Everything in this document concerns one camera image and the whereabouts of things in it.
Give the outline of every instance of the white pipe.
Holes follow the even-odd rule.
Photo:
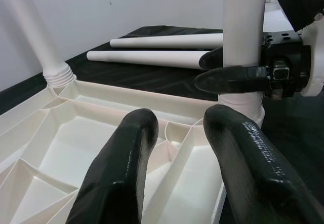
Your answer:
[[[75,79],[64,62],[32,0],[6,0],[9,10],[33,48],[43,67],[43,76],[50,87],[61,87]]]
[[[199,60],[206,51],[90,51],[93,61],[134,63],[200,69]]]
[[[265,0],[224,0],[223,66],[259,64]],[[220,95],[219,102],[262,125],[262,93]]]
[[[110,40],[113,48],[215,49],[223,46],[223,34],[166,35]]]

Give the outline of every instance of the black fabric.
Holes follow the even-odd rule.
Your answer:
[[[140,224],[145,175],[158,136],[151,110],[128,113],[91,163],[67,224]]]
[[[237,223],[324,223],[324,207],[254,121],[214,105],[206,110],[204,130]]]
[[[125,37],[218,33],[221,30],[184,27],[142,27]],[[89,50],[110,50],[109,43]],[[67,61],[82,81],[126,88],[217,100],[217,96],[195,88],[194,79],[202,71],[158,66],[118,64],[88,61],[86,53]],[[0,92],[0,114],[22,103],[45,88],[41,74]],[[324,205],[324,92],[317,97],[302,97],[272,101],[264,98],[266,114],[262,131],[297,170],[312,194]],[[225,201],[221,223],[231,224]]]

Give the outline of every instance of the white pvc pipe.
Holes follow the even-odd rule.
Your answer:
[[[61,87],[75,79],[61,58],[32,0],[6,0],[9,10],[33,48],[50,87]]]
[[[201,69],[199,60],[206,51],[90,51],[93,61],[134,63]]]
[[[224,67],[259,64],[264,7],[265,0],[224,0]],[[218,100],[262,125],[262,93],[220,95]]]
[[[215,49],[223,46],[223,34],[166,35],[110,40],[113,48]]]

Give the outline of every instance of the vertical white pipe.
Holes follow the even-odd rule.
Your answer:
[[[75,76],[59,55],[55,44],[32,0],[5,0],[16,22],[33,48],[43,67],[43,76],[50,87],[61,87]]]
[[[223,66],[259,64],[265,0],[224,0]],[[220,95],[219,102],[262,125],[262,93]]]

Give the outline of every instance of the black rubber finger pad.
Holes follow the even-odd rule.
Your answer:
[[[324,208],[246,116],[224,106],[204,116],[236,223],[323,223]]]
[[[89,167],[66,223],[141,223],[147,162],[157,136],[152,111],[127,114]]]

